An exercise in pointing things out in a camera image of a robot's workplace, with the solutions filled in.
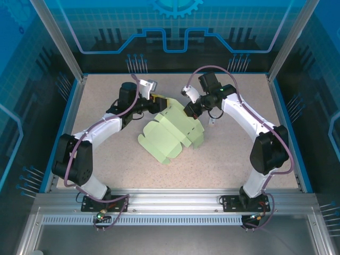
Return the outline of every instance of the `beige work surface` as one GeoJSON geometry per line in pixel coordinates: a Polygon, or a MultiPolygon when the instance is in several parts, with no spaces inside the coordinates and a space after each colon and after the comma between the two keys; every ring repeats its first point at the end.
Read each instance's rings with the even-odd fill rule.
{"type": "MultiPolygon", "coordinates": [[[[155,93],[177,99],[186,105],[188,98],[180,92],[189,74],[138,74],[140,79],[158,82],[155,93]]],[[[198,74],[191,84],[202,92],[198,74]]],[[[226,74],[216,75],[225,84],[232,84],[226,74]]],[[[244,100],[268,121],[278,125],[278,118],[264,74],[235,74],[244,100]]],[[[80,132],[98,121],[118,97],[123,82],[133,81],[128,74],[92,74],[84,88],[73,132],[80,132]]],[[[211,114],[219,116],[214,109],[211,114]]],[[[155,115],[145,113],[143,119],[132,121],[126,128],[103,142],[93,155],[93,172],[111,188],[239,188],[251,171],[249,154],[252,142],[247,133],[227,114],[208,126],[204,112],[199,120],[204,142],[198,149],[186,148],[169,165],[162,165],[137,141],[147,123],[155,115]]],[[[287,161],[281,171],[288,170],[287,161]]],[[[58,188],[65,188],[59,179],[58,188]]],[[[297,188],[294,173],[274,176],[269,188],[297,188]]]]}

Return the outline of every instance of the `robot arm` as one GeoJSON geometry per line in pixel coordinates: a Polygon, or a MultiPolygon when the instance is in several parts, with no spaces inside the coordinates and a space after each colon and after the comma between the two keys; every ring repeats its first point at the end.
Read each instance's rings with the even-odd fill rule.
{"type": "Polygon", "coordinates": [[[122,84],[117,105],[115,105],[115,102],[111,105],[102,117],[101,123],[96,123],[96,126],[89,132],[86,129],[75,135],[64,134],[60,137],[52,168],[53,174],[62,179],[65,178],[71,152],[75,144],[86,133],[87,135],[80,142],[76,156],[72,160],[68,180],[98,200],[109,200],[111,198],[110,188],[101,183],[92,173],[93,151],[111,135],[125,128],[132,121],[133,114],[141,114],[144,111],[154,114],[167,107],[166,98],[150,93],[156,87],[155,82],[145,80],[139,82],[141,86],[140,98],[127,113],[114,118],[115,115],[122,113],[132,105],[137,92],[137,86],[132,82],[122,84]]]}
{"type": "Polygon", "coordinates": [[[273,128],[279,136],[288,144],[288,131],[284,126],[275,127],[273,123],[266,121],[244,100],[239,101],[236,89],[228,84],[222,86],[214,73],[206,73],[199,77],[204,96],[197,96],[195,88],[189,86],[182,90],[182,94],[190,97],[191,102],[187,104],[184,111],[187,116],[198,118],[204,111],[210,111],[218,107],[224,113],[234,118],[247,132],[254,145],[250,154],[252,171],[243,187],[240,189],[240,200],[245,209],[258,204],[258,197],[262,194],[262,187],[272,172],[278,170],[283,162],[288,160],[288,155],[276,139],[276,137],[255,119],[243,106],[246,105],[250,111],[273,128]]]}

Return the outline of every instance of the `gear graphic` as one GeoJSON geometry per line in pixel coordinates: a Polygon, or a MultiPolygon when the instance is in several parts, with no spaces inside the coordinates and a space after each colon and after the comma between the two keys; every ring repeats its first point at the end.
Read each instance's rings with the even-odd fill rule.
{"type": "Polygon", "coordinates": [[[23,26],[32,14],[29,0],[0,0],[0,7],[6,7],[11,17],[20,26],[23,26]]]}
{"type": "Polygon", "coordinates": [[[192,10],[198,10],[198,5],[203,4],[203,0],[150,0],[150,4],[160,15],[177,19],[178,16],[184,18],[186,14],[191,15],[192,10]]]}

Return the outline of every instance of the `speckled table surface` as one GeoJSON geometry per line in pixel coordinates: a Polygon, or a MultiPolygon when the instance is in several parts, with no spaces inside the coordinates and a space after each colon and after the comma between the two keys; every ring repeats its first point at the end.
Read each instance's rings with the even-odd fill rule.
{"type": "MultiPolygon", "coordinates": [[[[140,74],[141,79],[158,82],[156,94],[177,99],[186,105],[189,100],[180,94],[189,74],[140,74]]],[[[197,74],[192,85],[199,91],[197,74]]],[[[216,75],[225,84],[232,84],[226,74],[216,75]]],[[[235,74],[244,100],[268,121],[279,121],[264,74],[235,74]]],[[[98,121],[118,97],[123,82],[133,81],[128,74],[91,74],[88,76],[73,133],[86,129],[98,121]]],[[[214,109],[212,114],[219,115],[214,109]]],[[[246,132],[225,114],[208,126],[209,116],[199,117],[205,128],[205,141],[198,149],[183,146],[181,154],[162,165],[137,141],[143,127],[154,115],[145,113],[143,119],[132,121],[121,132],[103,142],[93,154],[93,172],[111,188],[239,188],[248,179],[251,170],[249,154],[252,142],[246,132]]],[[[281,171],[288,170],[287,161],[281,171]]],[[[271,179],[269,188],[297,188],[294,173],[271,179]]],[[[57,188],[65,188],[59,179],[57,188]]]]}

